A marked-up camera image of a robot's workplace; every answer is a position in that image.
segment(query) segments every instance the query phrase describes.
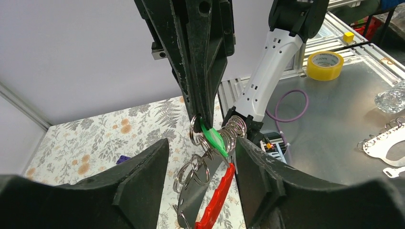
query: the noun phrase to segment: yellow block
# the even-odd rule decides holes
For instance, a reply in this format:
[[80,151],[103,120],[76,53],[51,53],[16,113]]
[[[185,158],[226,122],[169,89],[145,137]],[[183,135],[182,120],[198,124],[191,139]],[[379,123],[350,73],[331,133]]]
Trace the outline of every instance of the yellow block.
[[346,43],[351,43],[353,42],[354,34],[352,32],[346,32],[343,35],[343,41]]
[[316,52],[308,58],[307,76],[320,81],[334,80],[340,75],[343,62],[343,57],[335,52]]

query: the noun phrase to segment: roll of tape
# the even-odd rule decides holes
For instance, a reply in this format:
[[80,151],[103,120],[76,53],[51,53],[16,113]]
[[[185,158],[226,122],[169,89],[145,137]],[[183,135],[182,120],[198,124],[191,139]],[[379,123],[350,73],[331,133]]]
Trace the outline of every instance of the roll of tape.
[[343,67],[343,57],[335,52],[316,52],[308,58],[307,76],[314,80],[336,79]]

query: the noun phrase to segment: red plastic object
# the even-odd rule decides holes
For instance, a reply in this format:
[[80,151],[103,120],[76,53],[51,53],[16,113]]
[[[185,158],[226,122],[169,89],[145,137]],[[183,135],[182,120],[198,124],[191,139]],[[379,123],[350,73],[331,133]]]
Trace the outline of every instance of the red plastic object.
[[[377,31],[377,29],[382,25],[383,23],[381,21],[379,21],[378,19],[376,19],[375,17],[373,17],[371,19],[371,23],[370,26],[368,27],[367,30],[367,34],[365,36],[365,38],[369,41],[371,41],[371,39],[373,38],[375,32]],[[362,27],[359,28],[354,28],[354,30],[356,32],[358,32],[360,35],[363,35],[364,33],[364,29],[366,28],[365,25],[363,25]]]
[[201,221],[195,223],[195,229],[213,228],[214,223],[221,212],[222,206],[224,205],[226,195],[228,194],[229,187],[232,183],[232,178],[234,178],[235,166],[232,163],[229,163],[229,165],[230,167],[226,170],[224,177],[222,177],[221,183],[214,192],[213,198],[205,208]]

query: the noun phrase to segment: blue fabric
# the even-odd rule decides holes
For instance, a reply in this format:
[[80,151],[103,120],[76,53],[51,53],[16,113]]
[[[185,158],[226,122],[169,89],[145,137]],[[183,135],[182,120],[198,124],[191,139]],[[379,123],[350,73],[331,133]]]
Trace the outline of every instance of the blue fabric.
[[404,2],[405,0],[381,0],[381,9],[387,10]]

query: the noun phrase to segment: dark floor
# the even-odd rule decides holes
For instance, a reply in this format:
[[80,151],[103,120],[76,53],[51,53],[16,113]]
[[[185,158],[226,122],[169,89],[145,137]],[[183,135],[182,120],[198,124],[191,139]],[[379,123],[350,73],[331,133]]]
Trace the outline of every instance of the dark floor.
[[[377,42],[378,38],[381,36],[381,28],[382,27],[376,31],[372,39],[373,43]],[[388,29],[380,48],[405,65],[405,40],[398,36],[396,32]]]

